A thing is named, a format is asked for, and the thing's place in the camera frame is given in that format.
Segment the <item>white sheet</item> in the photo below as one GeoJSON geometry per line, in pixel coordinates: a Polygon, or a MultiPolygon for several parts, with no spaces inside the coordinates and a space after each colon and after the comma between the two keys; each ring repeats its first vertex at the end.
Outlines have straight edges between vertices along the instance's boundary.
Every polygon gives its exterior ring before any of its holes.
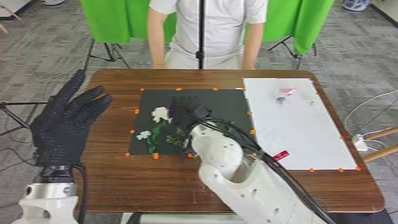
{"type": "Polygon", "coordinates": [[[257,142],[271,156],[283,150],[289,152],[278,161],[285,169],[354,169],[312,81],[271,78],[246,78],[243,81],[257,142]],[[280,104],[282,88],[296,88],[296,92],[280,104]]]}

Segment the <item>table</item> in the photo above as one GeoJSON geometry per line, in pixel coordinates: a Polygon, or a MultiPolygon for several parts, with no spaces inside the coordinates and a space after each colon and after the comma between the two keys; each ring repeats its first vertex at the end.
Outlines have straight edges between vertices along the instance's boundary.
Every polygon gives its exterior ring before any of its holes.
{"type": "Polygon", "coordinates": [[[100,70],[88,88],[100,85],[113,95],[109,108],[90,129],[83,162],[88,175],[88,212],[230,211],[196,177],[198,160],[184,156],[123,156],[134,108],[143,89],[241,88],[241,77],[308,78],[331,115],[360,171],[294,171],[319,206],[328,212],[376,212],[383,208],[379,190],[347,140],[347,133],[312,74],[305,71],[100,70]]]}

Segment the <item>floor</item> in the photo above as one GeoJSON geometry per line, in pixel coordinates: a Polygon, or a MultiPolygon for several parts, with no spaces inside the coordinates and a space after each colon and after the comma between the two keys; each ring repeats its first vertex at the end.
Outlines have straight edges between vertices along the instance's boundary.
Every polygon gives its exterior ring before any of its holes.
{"type": "MultiPolygon", "coordinates": [[[[83,67],[88,48],[90,32],[77,0],[68,0],[58,8],[45,8],[36,1],[20,17],[22,21],[1,21],[10,34],[0,33],[0,101],[38,101],[47,98],[70,72],[83,67]]],[[[267,52],[267,46],[269,43],[260,49],[257,69],[292,69],[294,60],[285,50],[278,47],[267,52]]],[[[132,40],[122,47],[131,67],[148,68],[145,40],[132,40]]],[[[104,53],[99,44],[93,50],[97,54],[104,53]]],[[[88,75],[100,68],[122,68],[122,63],[92,60],[88,75]]],[[[398,29],[372,9],[347,13],[340,9],[340,1],[335,1],[317,38],[317,56],[307,54],[301,69],[315,74],[340,119],[363,100],[398,89],[398,29]]],[[[398,95],[388,95],[356,110],[346,125],[353,133],[398,125],[398,104],[367,123],[395,99],[398,95]]],[[[29,107],[12,106],[8,109],[20,117],[26,116],[29,107]]],[[[13,125],[0,113],[0,132],[13,125]]],[[[395,136],[381,141],[392,144],[395,136]]],[[[33,146],[24,130],[0,137],[0,144],[0,149],[13,148],[22,158],[31,157],[33,146]]],[[[0,170],[15,163],[19,160],[12,152],[0,151],[0,170]]],[[[369,162],[367,167],[398,223],[398,153],[369,162]]],[[[35,173],[36,168],[26,164],[0,171],[0,224],[10,223],[20,215],[15,203],[35,173]]],[[[116,223],[116,220],[118,214],[93,214],[86,223],[116,223]]]]}

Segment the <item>black mat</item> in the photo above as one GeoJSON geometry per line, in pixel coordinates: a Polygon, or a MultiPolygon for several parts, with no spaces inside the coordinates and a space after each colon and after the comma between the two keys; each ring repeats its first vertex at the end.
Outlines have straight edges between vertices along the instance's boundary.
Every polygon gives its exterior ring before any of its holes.
{"type": "MultiPolygon", "coordinates": [[[[147,155],[147,143],[145,140],[136,139],[136,135],[141,131],[150,131],[155,123],[152,122],[150,112],[155,107],[170,108],[171,98],[175,97],[193,97],[196,102],[211,110],[211,117],[230,121],[241,130],[248,133],[251,129],[250,117],[248,117],[248,107],[246,100],[241,90],[148,90],[141,94],[139,99],[139,112],[134,120],[134,134],[131,134],[131,144],[129,153],[131,155],[147,155]]],[[[171,125],[161,128],[157,137],[155,151],[159,155],[177,155],[182,154],[180,147],[166,143],[166,136],[175,135],[175,127],[171,125]]]]}

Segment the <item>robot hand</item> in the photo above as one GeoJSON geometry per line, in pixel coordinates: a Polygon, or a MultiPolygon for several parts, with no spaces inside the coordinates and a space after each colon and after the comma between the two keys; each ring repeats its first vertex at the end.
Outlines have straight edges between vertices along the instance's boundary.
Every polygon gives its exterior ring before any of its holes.
{"type": "Polygon", "coordinates": [[[36,116],[29,129],[36,147],[36,166],[76,165],[84,149],[90,125],[108,108],[111,96],[102,87],[90,89],[68,102],[83,84],[84,74],[77,70],[58,94],[36,116]]]}

